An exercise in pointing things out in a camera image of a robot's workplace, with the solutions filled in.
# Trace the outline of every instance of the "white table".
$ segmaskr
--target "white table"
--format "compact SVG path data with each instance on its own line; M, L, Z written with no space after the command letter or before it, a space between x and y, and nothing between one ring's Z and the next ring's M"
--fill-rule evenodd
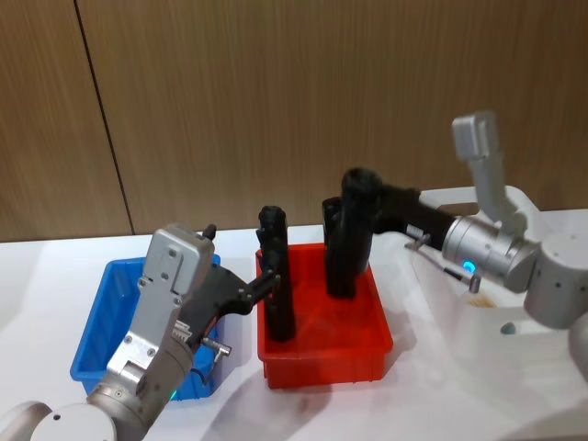
M544 215L555 227L588 233L588 210ZM322 229L290 228L289 239L319 242ZM69 369L104 266L145 255L149 240L0 244L0 414L27 400L55 409L85 399ZM205 400L171 402L146 439L588 439L588 386L571 361L558 366L558 375L542 365L509 378L498 364L478 371L452 358L405 242L399 234L378 237L370 259L395 340L384 380L269 390L257 358L255 314L232 316L223 326L234 353L218 373L220 387ZM215 244L224 266L245 280L254 277L253 230L219 232Z

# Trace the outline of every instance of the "red plastic bin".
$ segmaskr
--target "red plastic bin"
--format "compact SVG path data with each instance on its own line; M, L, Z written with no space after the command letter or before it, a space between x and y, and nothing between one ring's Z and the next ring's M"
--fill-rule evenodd
M371 268L356 278L354 299L334 299L326 292L324 251L322 243L288 248L295 338L285 343L271 340L263 305L257 308L257 352L270 389L384 376L392 337Z

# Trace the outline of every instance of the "white tabletop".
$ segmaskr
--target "white tabletop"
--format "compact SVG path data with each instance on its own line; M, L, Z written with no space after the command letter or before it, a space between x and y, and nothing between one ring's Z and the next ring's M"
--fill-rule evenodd
M588 233L588 210L544 216L556 228ZM145 255L149 240L0 244L0 414L27 400L55 409L85 399L69 369L104 266ZM322 229L290 228L289 240L319 242ZM512 376L500 363L464 368L447 352L405 242L399 234L377 237L370 257L395 342L384 380L269 390L255 314L232 316L221 325L234 351L218 372L219 388L204 400L168 404L146 439L588 439L588 386L571 361L558 365L558 375L543 364ZM254 277L253 230L219 232L215 244L223 266Z

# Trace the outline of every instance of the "blue plastic bin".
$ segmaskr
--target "blue plastic bin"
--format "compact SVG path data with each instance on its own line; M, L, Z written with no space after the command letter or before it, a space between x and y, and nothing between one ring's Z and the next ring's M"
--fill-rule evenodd
M72 379L81 381L87 394L90 394L106 375L109 359L130 328L139 301L137 282L141 277L144 262L144 257L115 260L104 270L70 369ZM221 263L216 254L213 263ZM209 336L217 336L216 328L212 329ZM213 368L213 359L214 352L204 346L201 346L194 356L194 366L205 378ZM206 384L202 384L200 376L191 373L172 396L172 400L205 398L214 390L212 378Z

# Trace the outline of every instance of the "wooden wall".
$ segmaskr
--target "wooden wall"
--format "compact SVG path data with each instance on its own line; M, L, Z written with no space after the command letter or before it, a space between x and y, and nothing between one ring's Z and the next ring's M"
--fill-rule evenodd
M469 185L450 124L484 108L498 114L509 184L542 209L588 206L583 0L77 4L136 232L169 221L253 226L274 203L290 224L318 222L320 202L352 165L400 186ZM65 15L70 49L54 47L67 52L54 58L83 59ZM88 75L85 67L86 80L76 80L84 91ZM78 99L81 108L92 101ZM75 116L96 131L94 148L75 151L102 157L104 129L89 113ZM109 173L99 182L111 187L98 197L119 207ZM118 210L109 226L128 229ZM64 234L79 234L71 228Z
M128 233L74 4L0 2L0 242Z

